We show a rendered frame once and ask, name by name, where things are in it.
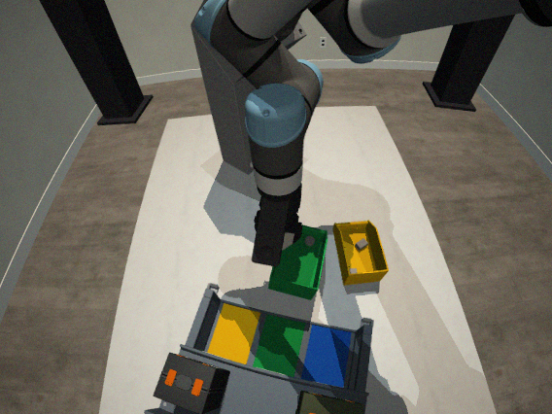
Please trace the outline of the dark grey metal shelf frame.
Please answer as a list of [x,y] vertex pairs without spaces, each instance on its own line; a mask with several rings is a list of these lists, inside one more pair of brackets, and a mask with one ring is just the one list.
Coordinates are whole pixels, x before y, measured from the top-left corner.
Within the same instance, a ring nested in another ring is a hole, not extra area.
[[300,391],[359,402],[365,414],[374,320],[339,328],[225,301],[218,291],[208,283],[179,352],[230,371],[220,408],[205,414],[295,414]]

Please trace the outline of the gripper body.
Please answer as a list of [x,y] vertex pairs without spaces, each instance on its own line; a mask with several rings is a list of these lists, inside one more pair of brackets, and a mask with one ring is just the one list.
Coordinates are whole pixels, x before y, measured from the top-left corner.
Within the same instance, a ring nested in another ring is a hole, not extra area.
[[[293,191],[289,194],[286,194],[286,195],[270,195],[270,194],[267,194],[267,193],[263,192],[262,190],[260,190],[258,186],[257,186],[257,188],[258,188],[259,194],[261,195],[260,202],[259,202],[259,207],[261,205],[262,198],[265,198],[265,199],[267,199],[269,201],[273,201],[273,202],[283,202],[283,201],[287,201],[287,200],[290,201],[290,207],[289,207],[289,213],[288,213],[285,232],[295,231],[296,230],[296,223],[298,222],[298,218],[299,218],[297,213],[298,213],[298,208],[300,207],[302,184],[300,184],[300,186],[295,191]],[[298,191],[298,193],[296,193],[297,191]],[[292,199],[291,199],[291,197],[292,197]],[[298,201],[299,201],[299,207],[298,207]]]

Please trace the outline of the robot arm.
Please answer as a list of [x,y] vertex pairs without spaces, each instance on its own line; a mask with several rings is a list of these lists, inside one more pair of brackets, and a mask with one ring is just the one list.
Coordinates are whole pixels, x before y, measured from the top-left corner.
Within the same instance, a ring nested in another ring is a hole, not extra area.
[[[306,9],[359,64],[390,52],[403,34],[443,26],[516,14],[552,26],[552,0],[208,0],[194,26],[256,88],[245,103],[250,167],[270,195],[300,186],[304,137],[322,95],[319,68],[281,43]],[[252,262],[280,264],[289,207],[262,198]]]

